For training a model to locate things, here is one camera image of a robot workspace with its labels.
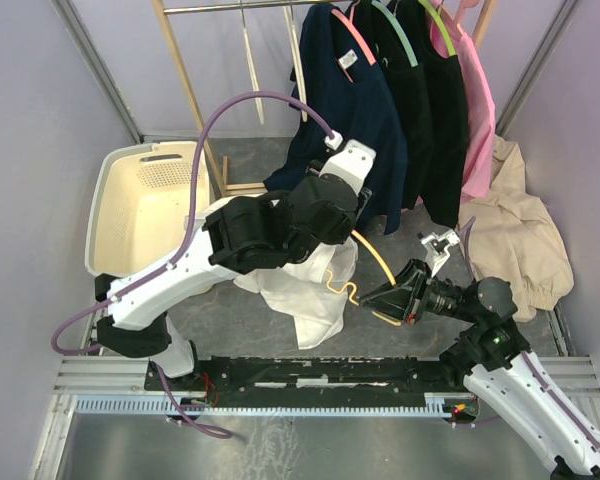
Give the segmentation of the yellow hanger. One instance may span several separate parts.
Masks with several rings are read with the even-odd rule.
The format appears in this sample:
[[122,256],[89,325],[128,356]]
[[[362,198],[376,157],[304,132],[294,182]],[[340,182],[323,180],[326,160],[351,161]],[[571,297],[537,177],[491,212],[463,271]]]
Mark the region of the yellow hanger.
[[[375,249],[375,247],[362,235],[360,234],[357,230],[353,230],[351,232],[351,236],[356,239],[371,255],[372,257],[375,259],[376,263],[379,265],[379,267],[382,269],[382,271],[384,272],[387,280],[389,281],[389,284],[391,286],[396,286],[397,282],[396,282],[396,278],[393,275],[388,263],[384,260],[384,258],[381,256],[381,254]],[[353,304],[354,306],[359,307],[360,306],[360,302],[355,298],[355,295],[358,291],[358,286],[351,281],[348,281],[346,283],[344,283],[342,285],[341,288],[336,289],[333,285],[333,278],[334,278],[334,273],[332,270],[327,269],[326,273],[328,274],[328,278],[327,281],[325,283],[325,287],[332,293],[336,294],[336,295],[342,295],[344,293],[347,294],[347,301],[351,304]],[[376,318],[379,318],[380,320],[392,325],[392,326],[396,326],[396,327],[400,327],[401,326],[401,322],[395,319],[390,318],[389,316],[382,314],[382,313],[378,313],[373,311],[373,315]]]

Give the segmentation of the white t shirt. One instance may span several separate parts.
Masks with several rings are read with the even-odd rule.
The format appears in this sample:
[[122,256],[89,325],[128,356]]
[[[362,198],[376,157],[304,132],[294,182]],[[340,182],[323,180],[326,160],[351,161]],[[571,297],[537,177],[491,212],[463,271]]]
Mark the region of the white t shirt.
[[351,280],[358,259],[352,239],[319,245],[301,264],[240,275],[234,284],[259,294],[268,307],[294,320],[297,346],[309,350],[341,332],[347,297],[337,291]]

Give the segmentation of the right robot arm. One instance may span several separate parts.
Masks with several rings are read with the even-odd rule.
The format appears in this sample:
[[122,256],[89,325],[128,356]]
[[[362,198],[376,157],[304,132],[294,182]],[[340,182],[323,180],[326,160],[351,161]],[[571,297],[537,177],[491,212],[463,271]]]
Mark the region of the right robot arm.
[[487,277],[460,287],[412,259],[360,299],[361,306],[412,324],[426,313],[469,323],[439,356],[439,379],[486,402],[534,451],[554,479],[600,479],[600,430],[551,378],[513,319],[508,282]]

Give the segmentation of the black t shirt right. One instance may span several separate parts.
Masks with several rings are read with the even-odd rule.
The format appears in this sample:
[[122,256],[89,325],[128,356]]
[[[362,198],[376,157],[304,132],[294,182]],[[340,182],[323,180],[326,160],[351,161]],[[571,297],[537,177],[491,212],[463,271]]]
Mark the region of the black t shirt right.
[[426,77],[434,150],[420,198],[434,223],[453,228],[458,222],[469,144],[467,101],[458,57],[448,55],[437,26],[419,1],[393,1],[389,10],[415,42]]

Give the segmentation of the black t shirt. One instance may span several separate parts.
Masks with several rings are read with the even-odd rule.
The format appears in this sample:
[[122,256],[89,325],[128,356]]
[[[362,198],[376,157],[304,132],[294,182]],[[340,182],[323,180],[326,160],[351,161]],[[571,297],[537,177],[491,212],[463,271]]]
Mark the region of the black t shirt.
[[434,150],[420,198],[434,223],[453,228],[458,222],[469,144],[467,101],[458,57],[448,55],[437,26],[419,1],[393,1],[389,10],[415,42],[426,77]]
[[[392,94],[408,147],[402,206],[414,208],[421,197],[434,150],[433,122],[423,64],[411,67],[395,31],[371,1],[356,1],[346,16],[374,54]],[[415,52],[415,42],[409,38]]]

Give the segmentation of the navy blue t shirt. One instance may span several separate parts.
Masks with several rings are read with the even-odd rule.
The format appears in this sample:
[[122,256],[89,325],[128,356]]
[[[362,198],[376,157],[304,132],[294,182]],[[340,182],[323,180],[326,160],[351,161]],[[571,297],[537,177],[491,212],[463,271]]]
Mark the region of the navy blue t shirt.
[[337,25],[331,3],[310,7],[304,19],[299,43],[304,70],[307,104],[318,112],[343,139],[355,139],[373,148],[376,158],[365,180],[372,191],[358,221],[358,227],[378,217],[386,218],[386,235],[401,224],[404,181],[408,152],[393,97],[378,62],[361,65],[364,58],[349,69],[355,78],[350,83],[334,55],[337,42],[344,46],[347,31]]

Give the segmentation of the black t shirt left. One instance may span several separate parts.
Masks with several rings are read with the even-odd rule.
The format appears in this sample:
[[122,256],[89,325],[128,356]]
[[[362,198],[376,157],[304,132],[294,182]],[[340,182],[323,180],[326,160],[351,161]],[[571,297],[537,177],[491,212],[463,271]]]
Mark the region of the black t shirt left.
[[[411,67],[395,31],[371,1],[356,1],[346,16],[374,54],[392,94],[408,147],[402,206],[414,208],[421,197],[434,150],[433,122],[423,64]],[[409,38],[415,52],[415,42]]]

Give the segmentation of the white plastic hanger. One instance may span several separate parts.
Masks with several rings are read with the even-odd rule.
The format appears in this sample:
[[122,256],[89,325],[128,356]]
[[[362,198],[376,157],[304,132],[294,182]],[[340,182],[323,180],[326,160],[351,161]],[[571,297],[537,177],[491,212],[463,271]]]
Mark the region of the white plastic hanger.
[[[246,61],[247,61],[247,67],[248,67],[248,71],[249,71],[251,87],[252,87],[253,92],[259,92],[260,84],[259,84],[258,77],[257,77],[257,71],[256,71],[256,67],[255,67],[253,53],[252,53],[249,32],[248,32],[248,28],[247,28],[247,24],[246,24],[244,2],[242,0],[239,1],[239,10],[240,10],[240,15],[241,15],[243,42],[244,42],[245,55],[246,55]],[[264,107],[263,107],[263,103],[262,103],[262,98],[255,97],[254,103],[255,103],[259,123],[261,125],[264,125],[265,124],[265,116],[264,116]]]

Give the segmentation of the pink t shirt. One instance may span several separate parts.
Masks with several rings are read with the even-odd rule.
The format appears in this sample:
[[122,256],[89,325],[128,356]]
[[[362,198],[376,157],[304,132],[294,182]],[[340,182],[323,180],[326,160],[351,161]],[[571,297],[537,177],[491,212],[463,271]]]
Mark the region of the pink t shirt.
[[458,57],[468,110],[469,145],[462,180],[462,204],[485,197],[491,183],[495,137],[495,104],[472,38],[443,9],[432,1],[439,13]]

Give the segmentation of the pink hanger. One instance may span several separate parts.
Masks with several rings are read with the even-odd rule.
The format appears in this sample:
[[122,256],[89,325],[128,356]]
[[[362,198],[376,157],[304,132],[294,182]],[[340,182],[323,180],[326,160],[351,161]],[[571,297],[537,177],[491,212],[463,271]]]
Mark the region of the pink hanger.
[[349,46],[347,51],[344,46],[337,42],[334,47],[334,55],[339,68],[350,83],[355,82],[355,78],[349,73],[349,69],[353,67],[360,58],[364,58],[361,65],[373,66],[376,64],[376,59],[363,36],[359,33],[348,17],[338,8],[331,10],[331,15],[337,20],[336,24],[341,25],[348,34],[348,40],[345,42]]
[[480,3],[481,3],[480,0],[460,0],[459,4],[458,4],[458,7],[457,7],[457,10],[456,10],[455,15],[454,15],[454,21],[457,24],[461,24],[463,22],[463,20],[464,20],[464,17],[466,15],[466,13],[470,9],[472,9],[472,8],[476,7],[477,5],[479,5]]

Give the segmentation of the lime green hanger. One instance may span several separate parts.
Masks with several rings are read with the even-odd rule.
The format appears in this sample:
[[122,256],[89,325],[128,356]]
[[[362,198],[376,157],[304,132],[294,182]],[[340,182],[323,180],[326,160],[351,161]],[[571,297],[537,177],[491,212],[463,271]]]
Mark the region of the lime green hanger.
[[454,56],[456,54],[456,50],[454,48],[453,41],[451,39],[451,36],[449,35],[444,21],[441,19],[440,14],[438,13],[438,10],[431,4],[429,0],[419,0],[419,4],[427,11],[427,13],[437,26],[446,46],[448,55]]

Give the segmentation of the pink hanger far right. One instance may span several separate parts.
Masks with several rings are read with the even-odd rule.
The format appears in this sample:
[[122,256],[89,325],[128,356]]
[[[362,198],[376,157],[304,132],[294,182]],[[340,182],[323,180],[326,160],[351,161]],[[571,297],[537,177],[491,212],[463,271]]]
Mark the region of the pink hanger far right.
[[454,15],[454,21],[457,24],[461,24],[463,22],[463,20],[464,20],[464,17],[466,15],[466,13],[470,9],[472,9],[472,8],[476,7],[477,5],[479,5],[480,3],[481,3],[480,0],[460,0],[459,4],[458,4],[458,7],[457,7],[457,10],[456,10],[455,15]]

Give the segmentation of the beige garment on floor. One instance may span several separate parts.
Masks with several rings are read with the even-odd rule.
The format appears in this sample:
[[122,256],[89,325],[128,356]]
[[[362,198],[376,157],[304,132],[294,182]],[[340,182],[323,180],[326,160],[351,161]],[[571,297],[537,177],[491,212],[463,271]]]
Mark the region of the beige garment on floor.
[[473,222],[468,250],[475,277],[510,284],[516,321],[531,321],[571,292],[574,276],[564,242],[542,200],[526,191],[517,143],[494,139],[489,190],[460,207],[460,224],[468,221]]

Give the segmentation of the cream laundry basket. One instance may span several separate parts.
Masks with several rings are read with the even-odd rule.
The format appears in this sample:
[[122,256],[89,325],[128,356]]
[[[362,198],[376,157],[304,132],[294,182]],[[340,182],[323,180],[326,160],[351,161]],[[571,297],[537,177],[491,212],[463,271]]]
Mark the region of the cream laundry basket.
[[85,267],[91,275],[125,277],[181,245],[196,146],[154,142],[107,155],[87,227]]

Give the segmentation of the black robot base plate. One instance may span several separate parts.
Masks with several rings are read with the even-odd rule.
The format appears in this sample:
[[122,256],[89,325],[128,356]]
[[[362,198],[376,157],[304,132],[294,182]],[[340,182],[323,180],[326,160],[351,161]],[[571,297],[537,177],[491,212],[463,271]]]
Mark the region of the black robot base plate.
[[216,407],[423,406],[427,395],[473,397],[449,367],[413,357],[212,357],[167,385],[210,395]]

